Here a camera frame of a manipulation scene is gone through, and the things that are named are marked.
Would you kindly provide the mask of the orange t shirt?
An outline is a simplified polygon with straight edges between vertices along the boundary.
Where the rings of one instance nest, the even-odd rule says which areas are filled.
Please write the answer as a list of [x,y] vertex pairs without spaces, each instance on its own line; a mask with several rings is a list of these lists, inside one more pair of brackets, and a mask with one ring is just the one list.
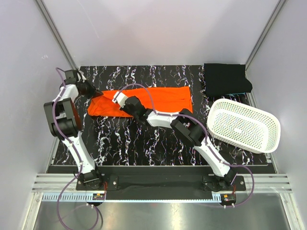
[[[182,109],[193,111],[190,89],[188,86],[172,88],[157,87],[147,88],[152,96],[154,107],[160,112],[179,112]],[[148,92],[143,88],[124,90],[123,93],[128,96],[136,96],[146,108],[152,109],[151,100]],[[90,116],[108,116],[108,117],[131,117],[129,114],[121,111],[119,105],[112,102],[113,96],[117,91],[104,91],[102,96],[93,98],[87,109]]]

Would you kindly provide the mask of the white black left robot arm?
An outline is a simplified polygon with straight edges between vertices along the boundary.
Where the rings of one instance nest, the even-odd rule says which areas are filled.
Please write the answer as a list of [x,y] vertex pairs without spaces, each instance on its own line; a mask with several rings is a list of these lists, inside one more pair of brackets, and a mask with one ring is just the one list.
[[103,177],[82,139],[82,123],[74,105],[79,96],[91,100],[102,96],[83,74],[76,69],[56,68],[62,84],[56,98],[44,103],[44,111],[52,136],[57,137],[69,150],[78,167],[75,178],[86,189],[97,190],[103,185]]

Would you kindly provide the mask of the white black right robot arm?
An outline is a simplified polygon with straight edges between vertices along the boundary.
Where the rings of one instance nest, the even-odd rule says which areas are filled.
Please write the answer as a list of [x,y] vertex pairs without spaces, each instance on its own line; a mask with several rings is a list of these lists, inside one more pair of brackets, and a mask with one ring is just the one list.
[[214,179],[209,181],[214,191],[234,185],[237,173],[213,146],[204,125],[189,110],[183,109],[175,113],[160,112],[144,107],[136,96],[127,97],[123,93],[115,96],[113,102],[119,105],[121,111],[144,125],[172,129],[178,139],[196,150],[214,173]]

